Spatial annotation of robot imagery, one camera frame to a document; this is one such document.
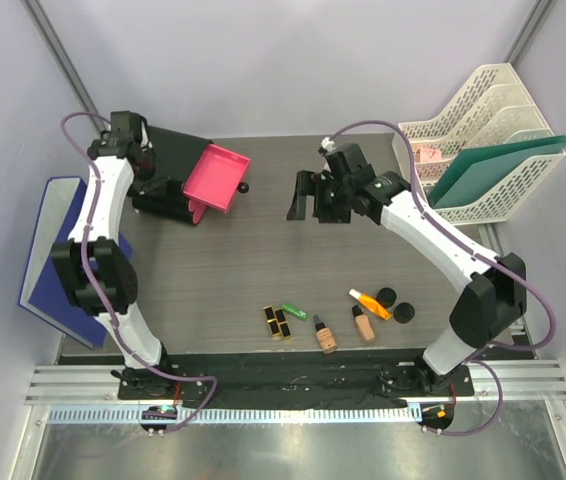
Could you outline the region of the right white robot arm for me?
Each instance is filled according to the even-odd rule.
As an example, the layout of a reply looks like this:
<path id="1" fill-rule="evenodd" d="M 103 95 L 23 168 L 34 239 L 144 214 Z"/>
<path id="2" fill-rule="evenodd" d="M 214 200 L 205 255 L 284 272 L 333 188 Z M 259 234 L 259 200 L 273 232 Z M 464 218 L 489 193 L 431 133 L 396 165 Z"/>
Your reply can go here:
<path id="1" fill-rule="evenodd" d="M 344 223 L 357 213 L 398 234 L 436 266 L 458 292 L 449 325 L 416 359 L 414 380 L 435 395 L 472 354 L 486 347 L 527 310 L 526 265 L 473 243 L 430 208 L 419 207 L 398 173 L 377 174 L 359 145 L 322 153 L 320 172 L 300 170 L 287 218 L 302 220 L 306 201 L 321 223 Z"/>

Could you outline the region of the orange tube white cap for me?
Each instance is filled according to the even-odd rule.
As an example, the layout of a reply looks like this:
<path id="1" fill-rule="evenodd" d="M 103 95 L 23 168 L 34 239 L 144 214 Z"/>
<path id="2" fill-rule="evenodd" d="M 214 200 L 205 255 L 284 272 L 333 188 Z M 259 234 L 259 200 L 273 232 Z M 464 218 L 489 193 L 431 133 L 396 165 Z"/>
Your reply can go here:
<path id="1" fill-rule="evenodd" d="M 362 293 L 356 289 L 350 289 L 348 295 L 377 317 L 382 318 L 383 320 L 389 320 L 392 318 L 392 313 L 370 295 Z"/>

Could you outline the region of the beige foundation bottle black cap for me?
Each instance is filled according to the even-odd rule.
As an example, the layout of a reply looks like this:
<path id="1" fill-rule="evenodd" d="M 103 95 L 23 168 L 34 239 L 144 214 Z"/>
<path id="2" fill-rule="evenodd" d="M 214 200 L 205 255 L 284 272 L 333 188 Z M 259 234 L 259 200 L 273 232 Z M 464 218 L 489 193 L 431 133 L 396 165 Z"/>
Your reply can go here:
<path id="1" fill-rule="evenodd" d="M 365 343 L 371 343 L 376 339 L 376 334 L 372 328 L 369 317 L 363 312 L 358 305 L 353 305 L 352 315 L 357 332 Z"/>

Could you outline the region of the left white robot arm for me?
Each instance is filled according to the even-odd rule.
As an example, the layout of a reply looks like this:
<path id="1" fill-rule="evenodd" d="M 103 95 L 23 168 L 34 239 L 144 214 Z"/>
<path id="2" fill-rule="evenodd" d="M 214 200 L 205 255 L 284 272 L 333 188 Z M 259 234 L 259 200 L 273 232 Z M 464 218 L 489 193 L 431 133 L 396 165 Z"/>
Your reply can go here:
<path id="1" fill-rule="evenodd" d="M 85 197 L 67 239 L 51 248 L 53 266 L 70 305 L 106 329 L 126 368 L 144 371 L 140 383 L 150 396 L 166 398 L 176 375 L 163 363 L 164 346 L 140 311 L 138 277 L 119 242 L 130 187 L 155 173 L 146 119 L 130 111 L 111 113 L 82 156 L 89 168 Z"/>

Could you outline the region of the beige spray bottle black cap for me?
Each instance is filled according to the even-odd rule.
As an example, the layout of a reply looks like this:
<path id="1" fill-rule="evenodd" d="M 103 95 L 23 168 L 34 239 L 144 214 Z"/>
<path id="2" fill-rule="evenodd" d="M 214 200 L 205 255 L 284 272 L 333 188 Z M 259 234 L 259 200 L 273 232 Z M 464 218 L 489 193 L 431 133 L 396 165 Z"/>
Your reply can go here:
<path id="1" fill-rule="evenodd" d="M 315 335 L 318 344 L 324 354 L 330 354 L 337 350 L 337 342 L 332 331 L 326 326 L 318 314 L 313 315 Z"/>

